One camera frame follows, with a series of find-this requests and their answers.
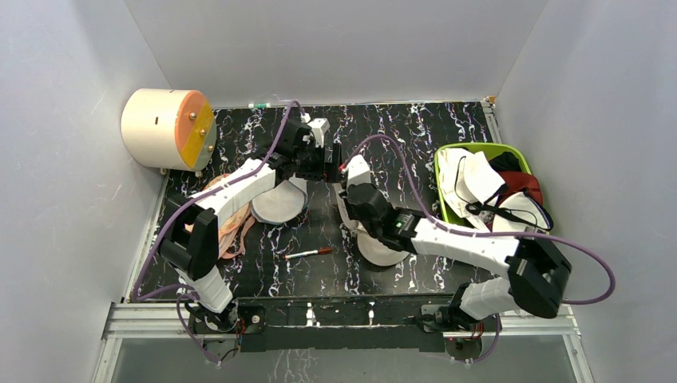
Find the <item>black bra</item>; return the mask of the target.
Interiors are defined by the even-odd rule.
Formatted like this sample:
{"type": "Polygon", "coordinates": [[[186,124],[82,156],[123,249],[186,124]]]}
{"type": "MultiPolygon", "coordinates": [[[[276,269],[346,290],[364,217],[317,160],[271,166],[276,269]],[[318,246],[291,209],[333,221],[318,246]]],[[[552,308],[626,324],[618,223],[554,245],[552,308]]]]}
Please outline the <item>black bra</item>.
{"type": "Polygon", "coordinates": [[[494,207],[486,207],[491,211],[493,221],[490,231],[536,231],[547,233],[553,229],[552,216],[537,201],[519,192],[501,202],[497,201],[494,207]]]}

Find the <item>white bra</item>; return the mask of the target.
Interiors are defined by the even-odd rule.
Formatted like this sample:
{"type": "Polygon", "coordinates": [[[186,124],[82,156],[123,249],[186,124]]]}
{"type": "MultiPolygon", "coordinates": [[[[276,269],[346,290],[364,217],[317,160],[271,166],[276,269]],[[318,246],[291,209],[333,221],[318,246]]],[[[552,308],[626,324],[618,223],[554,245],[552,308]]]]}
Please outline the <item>white bra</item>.
{"type": "Polygon", "coordinates": [[[436,154],[438,188],[450,210],[471,227],[489,232],[494,207],[507,183],[483,152],[444,148],[436,154]]]}

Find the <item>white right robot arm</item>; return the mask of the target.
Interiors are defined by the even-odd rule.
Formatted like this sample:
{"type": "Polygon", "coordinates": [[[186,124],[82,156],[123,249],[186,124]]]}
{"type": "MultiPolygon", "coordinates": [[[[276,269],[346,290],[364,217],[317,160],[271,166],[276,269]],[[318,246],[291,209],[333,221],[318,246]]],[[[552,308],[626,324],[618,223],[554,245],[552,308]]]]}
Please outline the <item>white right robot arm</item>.
{"type": "Polygon", "coordinates": [[[408,255],[454,259],[487,270],[493,278],[461,284],[449,305],[414,320],[428,331],[471,330],[510,310],[554,318],[563,301],[571,263],[544,238],[493,237],[429,220],[421,211],[393,206],[373,184],[337,193],[342,217],[358,225],[358,247],[374,265],[386,267],[408,255]]]}

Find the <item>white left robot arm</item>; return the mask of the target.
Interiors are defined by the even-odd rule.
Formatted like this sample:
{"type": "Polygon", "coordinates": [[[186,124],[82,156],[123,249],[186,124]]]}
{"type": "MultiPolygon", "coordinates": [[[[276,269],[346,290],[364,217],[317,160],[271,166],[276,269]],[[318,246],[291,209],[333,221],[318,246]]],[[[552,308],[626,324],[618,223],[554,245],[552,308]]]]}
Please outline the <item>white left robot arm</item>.
{"type": "Polygon", "coordinates": [[[224,250],[219,230],[255,197],[292,177],[336,183],[340,180],[341,145],[325,149],[326,118],[307,123],[289,120],[278,140],[262,146],[236,171],[205,191],[168,201],[170,216],[158,236],[159,256],[196,292],[193,315],[228,332],[239,315],[233,294],[216,263],[224,250]]]}

